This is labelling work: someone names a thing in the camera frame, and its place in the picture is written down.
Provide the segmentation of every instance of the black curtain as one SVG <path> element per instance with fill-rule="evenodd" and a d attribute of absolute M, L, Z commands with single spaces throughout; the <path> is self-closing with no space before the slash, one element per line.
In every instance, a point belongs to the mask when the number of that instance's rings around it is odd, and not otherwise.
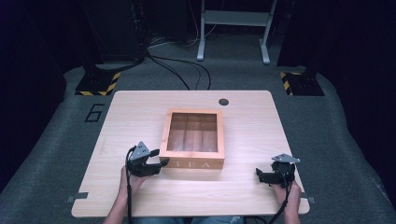
<path fill-rule="evenodd" d="M 396 2 L 297 0 L 278 65 L 315 66 L 330 80 L 349 131 L 396 204 Z"/>
<path fill-rule="evenodd" d="M 0 32 L 3 190 L 63 100 L 64 73 L 82 66 L 78 44 L 101 59 L 78 0 L 1 1 Z"/>

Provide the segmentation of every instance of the wooden table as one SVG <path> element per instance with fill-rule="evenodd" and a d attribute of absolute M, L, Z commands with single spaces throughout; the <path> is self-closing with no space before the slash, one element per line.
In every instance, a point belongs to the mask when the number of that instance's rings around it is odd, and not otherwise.
<path fill-rule="evenodd" d="M 220 105 L 222 98 L 229 104 Z M 118 91 L 79 189 L 88 192 L 88 197 L 75 201 L 74 217 L 107 216 L 128 149 L 140 141 L 150 150 L 159 148 L 166 112 L 178 107 L 223 111 L 224 167 L 162 168 L 134 196 L 133 216 L 255 216 L 277 212 L 273 190 L 260 183 L 255 172 L 259 168 L 271 173 L 272 157 L 291 155 L 269 91 Z M 158 161 L 155 157 L 148 163 Z M 297 171 L 296 181 L 303 188 Z M 309 203 L 302 199 L 300 213 L 308 211 Z"/>

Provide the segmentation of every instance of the black cable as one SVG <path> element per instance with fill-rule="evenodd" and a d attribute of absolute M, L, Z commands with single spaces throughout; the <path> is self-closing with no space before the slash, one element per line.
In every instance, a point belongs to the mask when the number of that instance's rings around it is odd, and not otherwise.
<path fill-rule="evenodd" d="M 152 48 L 153 46 L 161 45 L 161 44 L 166 43 L 168 41 L 170 41 L 168 37 L 165 37 L 165 36 L 154 36 L 154 37 L 152 37 L 150 39 L 148 47 Z"/>
<path fill-rule="evenodd" d="M 207 86 L 207 90 L 210 89 L 210 86 L 211 86 L 211 83 L 212 83 L 212 78 L 210 76 L 209 71 L 207 71 L 207 69 L 205 67 L 203 67 L 202 65 L 200 65 L 198 63 L 192 63 L 192 62 L 189 62 L 189 61 L 184 61 L 184 60 L 179 60 L 179 59 L 163 58 L 163 57 L 158 57 L 158 56 L 154 56 L 154 55 L 149 55 L 149 57 L 156 58 L 156 59 L 162 59 L 162 60 L 168 60 L 168 61 L 174 61 L 174 62 L 179 62 L 179 63 L 188 63 L 189 65 L 196 65 L 196 66 L 201 67 L 207 73 L 207 78 L 209 79 L 209 84 Z"/>
<path fill-rule="evenodd" d="M 137 65 L 139 65 L 143 61 L 144 61 L 143 58 L 139 58 L 139 59 L 134 60 L 131 64 L 128 64 L 128 65 L 125 65 L 125 66 L 122 66 L 122 67 L 110 68 L 110 69 L 99 68 L 99 69 L 103 70 L 103 71 L 107 71 L 107 72 L 118 73 L 118 72 L 122 72 L 122 71 L 128 70 L 130 68 L 136 67 Z"/>
<path fill-rule="evenodd" d="M 282 177 L 283 177 L 283 184 L 285 186 L 286 197 L 285 197 L 285 201 L 283 201 L 283 203 L 280 206 L 280 208 L 277 211 L 277 213 L 273 216 L 273 218 L 271 218 L 269 224 L 273 224 L 279 218 L 279 216 L 283 213 L 283 211 L 285 210 L 285 208 L 286 208 L 286 206 L 288 204 L 288 198 L 289 198 L 289 194 L 290 194 L 289 183 L 286 181 L 285 175 L 281 171 L 279 171 L 279 172 L 282 174 Z"/>
<path fill-rule="evenodd" d="M 178 79 L 180 79 L 180 81 L 183 82 L 183 84 L 184 84 L 184 86 L 187 88 L 187 90 L 190 90 L 189 85 L 187 85 L 187 83 L 184 81 L 184 79 L 178 74 L 178 72 L 177 72 L 174 68 L 172 68 L 171 66 L 169 66 L 169 65 L 166 64 L 166 63 L 162 63 L 162 62 L 156 60 L 156 59 L 155 59 L 154 57 L 152 57 L 149 53 L 148 53 L 148 57 L 149 57 L 152 61 L 154 61 L 156 64 L 158 64 L 158 65 L 160 65 L 160 66 L 162 66 L 162 67 L 168 69 L 170 72 L 172 72 L 173 74 L 175 74 L 175 75 L 178 77 Z"/>
<path fill-rule="evenodd" d="M 193 64 L 191 64 L 191 66 L 192 67 L 194 67 L 196 70 L 197 70 L 197 72 L 198 72 L 198 80 L 197 80 L 197 83 L 195 84 L 195 90 L 197 90 L 197 88 L 198 88 L 198 84 L 199 84 L 199 82 L 200 82 L 200 80 L 201 80 L 201 72 L 199 71 L 199 69 L 197 68 L 197 67 L 195 67 Z"/>
<path fill-rule="evenodd" d="M 126 182 L 127 182 L 127 191 L 128 191 L 128 223 L 132 224 L 133 218 L 132 218 L 132 188 L 131 188 L 131 182 L 130 182 L 130 177 L 131 175 L 129 174 L 128 170 L 128 159 L 129 155 L 131 152 L 135 149 L 135 147 L 132 147 L 129 149 L 128 153 L 126 154 L 125 158 L 125 174 L 126 174 Z"/>

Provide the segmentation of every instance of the open wooden box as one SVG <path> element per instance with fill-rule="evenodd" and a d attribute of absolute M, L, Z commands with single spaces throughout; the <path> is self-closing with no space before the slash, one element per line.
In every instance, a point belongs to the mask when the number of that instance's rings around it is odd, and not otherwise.
<path fill-rule="evenodd" d="M 163 128 L 160 160 L 167 168 L 222 169 L 224 133 L 221 110 L 169 109 Z"/>

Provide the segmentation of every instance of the person's arm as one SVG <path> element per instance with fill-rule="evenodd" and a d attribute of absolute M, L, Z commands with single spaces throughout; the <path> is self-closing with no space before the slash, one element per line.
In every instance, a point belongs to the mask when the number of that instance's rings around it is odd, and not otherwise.
<path fill-rule="evenodd" d="M 111 210 L 104 221 L 104 224 L 122 223 L 122 220 L 124 218 L 128 203 L 128 191 L 127 191 L 127 180 L 126 180 L 125 169 L 126 169 L 125 166 L 123 166 L 121 169 L 119 193 L 117 194 L 117 198 L 114 201 L 113 206 L 111 207 Z M 137 193 L 137 191 L 142 186 L 143 182 L 145 182 L 145 180 L 147 180 L 148 178 L 150 178 L 150 176 L 137 177 L 131 175 L 130 183 L 132 188 L 132 195 Z"/>
<path fill-rule="evenodd" d="M 277 202 L 279 205 L 285 201 L 286 191 L 282 189 L 279 185 L 272 185 L 274 192 L 276 194 Z M 285 224 L 300 224 L 300 217 L 298 214 L 298 209 L 300 207 L 301 200 L 301 188 L 297 185 L 294 180 L 291 183 L 290 194 L 288 198 L 288 205 L 284 211 Z"/>

